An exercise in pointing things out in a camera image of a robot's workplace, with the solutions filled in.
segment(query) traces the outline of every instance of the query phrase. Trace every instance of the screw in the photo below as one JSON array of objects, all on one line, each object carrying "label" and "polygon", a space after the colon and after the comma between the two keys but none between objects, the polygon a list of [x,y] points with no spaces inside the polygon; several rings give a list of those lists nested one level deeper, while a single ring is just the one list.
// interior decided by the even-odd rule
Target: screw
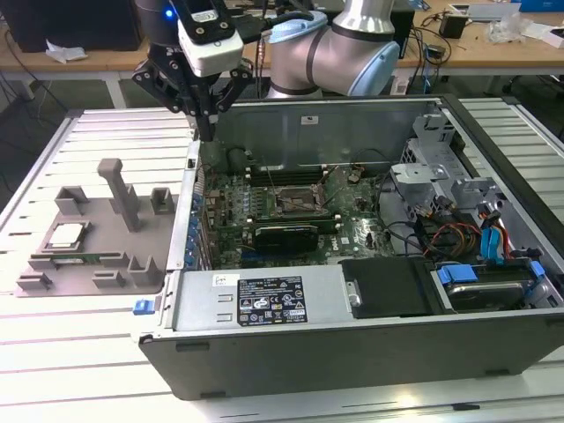
[{"label": "screw", "polygon": [[360,297],[356,293],[349,294],[349,301],[353,307],[358,307],[361,304]]}]

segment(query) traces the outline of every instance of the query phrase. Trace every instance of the white box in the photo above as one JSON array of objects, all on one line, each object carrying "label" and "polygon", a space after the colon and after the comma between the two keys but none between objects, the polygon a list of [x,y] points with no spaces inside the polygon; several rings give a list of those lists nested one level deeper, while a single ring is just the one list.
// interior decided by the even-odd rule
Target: white box
[{"label": "white box", "polygon": [[553,47],[564,48],[564,27],[554,28],[543,37],[543,41]]}]

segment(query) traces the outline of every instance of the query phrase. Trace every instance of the capacitor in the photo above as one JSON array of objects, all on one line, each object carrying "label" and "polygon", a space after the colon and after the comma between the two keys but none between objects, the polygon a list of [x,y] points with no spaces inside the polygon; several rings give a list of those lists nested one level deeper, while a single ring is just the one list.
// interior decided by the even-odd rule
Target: capacitor
[{"label": "capacitor", "polygon": [[365,241],[365,245],[371,249],[374,246],[374,238],[372,237],[372,233],[368,233],[366,241]]}]

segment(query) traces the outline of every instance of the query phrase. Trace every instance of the floor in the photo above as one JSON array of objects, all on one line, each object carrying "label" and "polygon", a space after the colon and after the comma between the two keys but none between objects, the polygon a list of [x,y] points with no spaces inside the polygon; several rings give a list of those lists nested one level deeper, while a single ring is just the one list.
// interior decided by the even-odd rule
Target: floor
[{"label": "floor", "polygon": [[[501,87],[508,78],[502,78],[494,96],[506,95]],[[50,91],[69,109],[112,108],[106,86],[98,81],[60,81],[50,84]],[[483,97],[486,79],[482,77],[449,78],[434,87],[434,93],[453,93],[459,98]],[[10,87],[4,86],[10,93]],[[35,100],[25,103],[14,99],[0,114],[0,210],[11,198],[37,156],[55,133],[65,116],[57,103],[37,83],[32,85]],[[130,81],[122,82],[122,89],[131,108],[157,107],[156,100]],[[253,98],[254,86],[243,98]],[[422,84],[413,85],[411,93],[422,93]],[[548,129],[564,138],[564,93],[558,87],[537,77],[523,77],[513,85],[517,97]]]}]

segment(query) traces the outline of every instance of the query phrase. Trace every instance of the blue drive bracket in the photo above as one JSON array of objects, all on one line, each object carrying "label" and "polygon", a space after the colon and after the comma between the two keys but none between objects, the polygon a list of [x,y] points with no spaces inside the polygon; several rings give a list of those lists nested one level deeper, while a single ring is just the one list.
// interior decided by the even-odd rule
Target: blue drive bracket
[{"label": "blue drive bracket", "polygon": [[442,266],[438,271],[439,279],[443,285],[450,283],[462,284],[476,282],[478,277],[469,264],[449,264]]},{"label": "blue drive bracket", "polygon": [[529,263],[529,267],[531,268],[532,274],[535,275],[535,279],[539,281],[540,279],[546,276],[545,268],[541,263],[536,260],[532,260]]},{"label": "blue drive bracket", "polygon": [[499,231],[491,227],[482,230],[482,241],[479,246],[479,253],[485,260],[494,260],[497,264],[503,264],[503,258],[497,255],[500,247],[501,235]]}]

